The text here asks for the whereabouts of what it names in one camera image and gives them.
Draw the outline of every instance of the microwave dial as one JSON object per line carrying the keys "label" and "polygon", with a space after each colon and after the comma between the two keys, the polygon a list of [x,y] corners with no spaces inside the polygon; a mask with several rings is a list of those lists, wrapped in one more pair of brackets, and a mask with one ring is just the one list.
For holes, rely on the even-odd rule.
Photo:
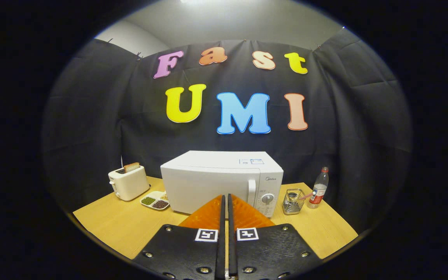
{"label": "microwave dial", "polygon": [[265,205],[269,205],[269,203],[272,202],[273,200],[274,200],[274,195],[271,193],[262,195],[262,202],[265,203]]}

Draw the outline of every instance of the toast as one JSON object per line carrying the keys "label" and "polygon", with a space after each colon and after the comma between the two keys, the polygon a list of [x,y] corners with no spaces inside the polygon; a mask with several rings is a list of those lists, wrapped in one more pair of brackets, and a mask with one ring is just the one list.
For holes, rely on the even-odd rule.
{"label": "toast", "polygon": [[131,163],[128,165],[124,165],[124,170],[127,172],[131,172],[132,170],[135,170],[139,168],[139,163]]}

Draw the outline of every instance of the straw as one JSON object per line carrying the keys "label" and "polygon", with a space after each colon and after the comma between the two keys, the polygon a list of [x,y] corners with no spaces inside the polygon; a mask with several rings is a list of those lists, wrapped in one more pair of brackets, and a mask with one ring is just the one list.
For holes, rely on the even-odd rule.
{"label": "straw", "polygon": [[304,197],[301,197],[301,198],[299,198],[299,199],[297,199],[297,200],[306,199],[307,197],[312,196],[312,195],[315,195],[315,194],[316,194],[316,192],[313,191],[312,193],[309,193],[308,195],[306,195],[306,196],[304,196]]}

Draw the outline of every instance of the ceiling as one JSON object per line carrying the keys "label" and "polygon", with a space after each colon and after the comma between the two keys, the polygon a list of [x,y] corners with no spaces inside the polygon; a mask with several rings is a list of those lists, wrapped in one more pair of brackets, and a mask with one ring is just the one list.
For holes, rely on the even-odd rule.
{"label": "ceiling", "polygon": [[292,0],[161,0],[125,21],[169,48],[228,39],[277,42],[315,49],[342,25]]}

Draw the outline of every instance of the white tray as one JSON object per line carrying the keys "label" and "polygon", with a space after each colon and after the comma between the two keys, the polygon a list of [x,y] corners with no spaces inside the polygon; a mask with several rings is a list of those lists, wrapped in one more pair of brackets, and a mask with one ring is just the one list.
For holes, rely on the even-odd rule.
{"label": "white tray", "polygon": [[[144,205],[144,206],[146,206],[146,207],[149,207],[149,208],[151,208],[151,209],[155,209],[155,210],[164,210],[164,209],[166,209],[166,208],[170,205],[168,200],[166,200],[166,199],[161,199],[161,198],[160,198],[160,197],[164,196],[165,194],[166,194],[166,193],[165,193],[164,191],[153,191],[153,192],[148,193],[147,195],[145,195],[141,200],[139,200],[139,202],[140,202],[142,205]],[[143,199],[145,199],[146,197],[151,197],[151,198],[155,199],[155,201],[152,202],[150,205],[146,205],[146,204],[142,203]],[[166,205],[164,208],[155,208],[155,207],[153,207],[153,205],[154,205],[155,203],[159,202],[159,201],[165,201],[165,202],[167,202],[167,205]]]}

